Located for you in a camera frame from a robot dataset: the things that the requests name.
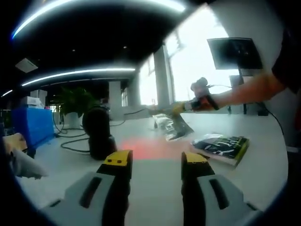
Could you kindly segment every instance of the book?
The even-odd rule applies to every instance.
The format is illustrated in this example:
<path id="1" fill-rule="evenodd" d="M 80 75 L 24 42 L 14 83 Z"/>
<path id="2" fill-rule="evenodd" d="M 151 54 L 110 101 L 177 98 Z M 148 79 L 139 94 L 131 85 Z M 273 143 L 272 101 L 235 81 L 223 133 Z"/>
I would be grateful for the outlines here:
<path id="1" fill-rule="evenodd" d="M 249 147 L 245 137 L 228 137 L 220 134 L 206 134 L 193 140 L 192 152 L 237 166 Z"/>

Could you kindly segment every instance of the black cylindrical object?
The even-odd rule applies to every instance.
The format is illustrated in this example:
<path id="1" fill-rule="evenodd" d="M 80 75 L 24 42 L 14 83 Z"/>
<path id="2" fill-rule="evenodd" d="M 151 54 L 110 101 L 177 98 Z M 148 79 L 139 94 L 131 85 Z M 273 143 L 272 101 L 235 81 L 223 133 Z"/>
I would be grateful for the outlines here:
<path id="1" fill-rule="evenodd" d="M 106 108 L 97 105 L 90 108 L 83 116 L 83 129 L 90 136 L 88 143 L 92 158 L 104 160 L 117 150 Z"/>

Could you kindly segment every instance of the green plant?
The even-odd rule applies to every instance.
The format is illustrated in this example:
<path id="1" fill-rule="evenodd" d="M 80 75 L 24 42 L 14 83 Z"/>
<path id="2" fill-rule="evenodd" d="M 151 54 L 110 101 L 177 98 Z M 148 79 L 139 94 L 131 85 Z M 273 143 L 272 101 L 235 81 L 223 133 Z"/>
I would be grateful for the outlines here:
<path id="1" fill-rule="evenodd" d="M 78 117 L 81 117 L 92 105 L 97 104 L 97 100 L 81 87 L 62 88 L 62 92 L 57 96 L 55 103 L 61 105 L 61 114 L 76 112 Z"/>

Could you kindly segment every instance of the transparent plastic bag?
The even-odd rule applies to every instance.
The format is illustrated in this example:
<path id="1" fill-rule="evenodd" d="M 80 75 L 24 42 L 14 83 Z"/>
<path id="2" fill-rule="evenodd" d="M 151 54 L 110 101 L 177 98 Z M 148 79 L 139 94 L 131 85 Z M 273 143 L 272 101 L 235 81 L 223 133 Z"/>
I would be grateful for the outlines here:
<path id="1" fill-rule="evenodd" d="M 194 132 L 179 114 L 156 114 L 153 118 L 167 141 L 178 140 Z"/>

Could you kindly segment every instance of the computer monitor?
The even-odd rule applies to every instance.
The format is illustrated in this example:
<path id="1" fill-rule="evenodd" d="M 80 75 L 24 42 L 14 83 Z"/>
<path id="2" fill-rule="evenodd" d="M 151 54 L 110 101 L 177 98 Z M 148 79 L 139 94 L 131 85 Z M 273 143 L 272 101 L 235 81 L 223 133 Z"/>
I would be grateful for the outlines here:
<path id="1" fill-rule="evenodd" d="M 262 62 L 252 39 L 208 39 L 217 70 L 262 69 Z"/>

